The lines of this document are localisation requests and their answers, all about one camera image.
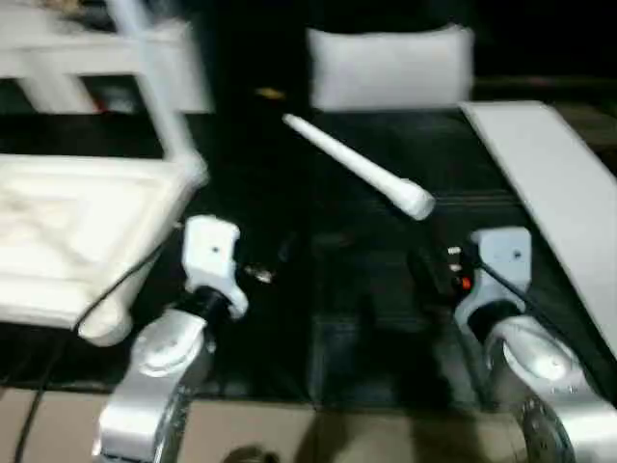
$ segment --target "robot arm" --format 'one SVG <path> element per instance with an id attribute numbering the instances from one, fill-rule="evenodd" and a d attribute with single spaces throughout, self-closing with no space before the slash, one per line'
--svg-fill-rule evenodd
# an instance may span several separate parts
<path id="1" fill-rule="evenodd" d="M 531 281 L 525 229 L 479 231 L 480 258 L 518 289 Z M 577 355 L 524 302 L 482 269 L 455 312 L 476 375 L 519 422 L 529 462 L 608 463 L 617 457 L 617 411 L 585 377 Z"/>
<path id="2" fill-rule="evenodd" d="M 248 307 L 235 282 L 238 236 L 235 225 L 212 216 L 187 221 L 182 263 L 188 302 L 166 309 L 139 334 L 128 371 L 100 416 L 94 461 L 177 460 L 190 401 L 210 371 L 217 325 Z"/>

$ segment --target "white tray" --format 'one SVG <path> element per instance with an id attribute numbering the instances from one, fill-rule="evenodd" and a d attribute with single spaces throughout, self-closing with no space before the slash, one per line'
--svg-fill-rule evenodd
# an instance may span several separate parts
<path id="1" fill-rule="evenodd" d="M 167 235 L 192 190 L 169 161 L 0 155 L 0 320 L 72 327 Z M 80 335 L 98 345 L 126 336 L 146 272 Z"/>

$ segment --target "white shelf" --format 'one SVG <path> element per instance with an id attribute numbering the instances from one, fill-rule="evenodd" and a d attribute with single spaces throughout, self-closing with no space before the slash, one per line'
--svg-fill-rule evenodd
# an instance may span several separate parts
<path id="1" fill-rule="evenodd" d="M 177 111 L 212 108 L 188 23 L 168 20 L 146 33 L 156 42 Z M 54 12 L 0 3 L 0 78 L 19 78 L 40 111 L 90 114 L 94 105 L 78 76 L 140 74 L 140 60 L 119 34 L 80 30 Z"/>
<path id="2" fill-rule="evenodd" d="M 125 43 L 119 34 L 80 30 L 52 11 L 16 3 L 0 3 L 0 49 L 101 46 Z M 184 40 L 188 24 L 179 20 L 153 25 L 147 36 L 153 41 Z"/>

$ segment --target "white cloth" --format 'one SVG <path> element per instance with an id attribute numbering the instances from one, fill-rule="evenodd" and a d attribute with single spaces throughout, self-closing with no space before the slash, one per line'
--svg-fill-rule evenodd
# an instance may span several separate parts
<path id="1" fill-rule="evenodd" d="M 312 105 L 318 109 L 448 107 L 468 99 L 470 30 L 308 33 L 315 59 Z"/>

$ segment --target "black surface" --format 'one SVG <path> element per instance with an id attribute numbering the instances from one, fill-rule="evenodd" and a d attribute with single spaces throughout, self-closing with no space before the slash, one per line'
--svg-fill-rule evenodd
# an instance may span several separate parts
<path id="1" fill-rule="evenodd" d="M 36 110 L 19 85 L 19 80 L 0 79 L 0 114 L 9 116 L 33 113 L 36 113 Z"/>
<path id="2" fill-rule="evenodd" d="M 474 8 L 484 25 L 474 49 L 477 75 L 587 75 L 615 78 L 608 50 L 614 2 L 492 2 Z"/>
<path id="3" fill-rule="evenodd" d="M 614 399 L 607 349 L 552 253 L 490 155 L 457 111 L 316 115 L 314 121 L 437 199 L 428 222 L 403 217 L 357 178 L 269 118 L 220 125 L 191 117 L 211 182 L 185 215 L 238 224 L 242 262 L 277 269 L 270 285 L 243 277 L 245 318 L 224 327 L 201 396 L 319 401 L 330 406 L 476 406 L 452 307 L 419 286 L 410 253 L 435 255 L 479 228 L 521 225 L 534 240 L 531 295 L 565 331 Z M 0 119 L 0 150 L 31 154 L 155 157 L 148 120 L 128 116 Z M 281 258 L 283 243 L 293 243 Z M 136 328 L 181 292 L 180 233 L 152 269 L 132 312 Z M 54 330 L 4 324 L 0 378 L 36 387 Z M 109 348 L 75 340 L 51 389 L 109 392 L 132 337 Z"/>

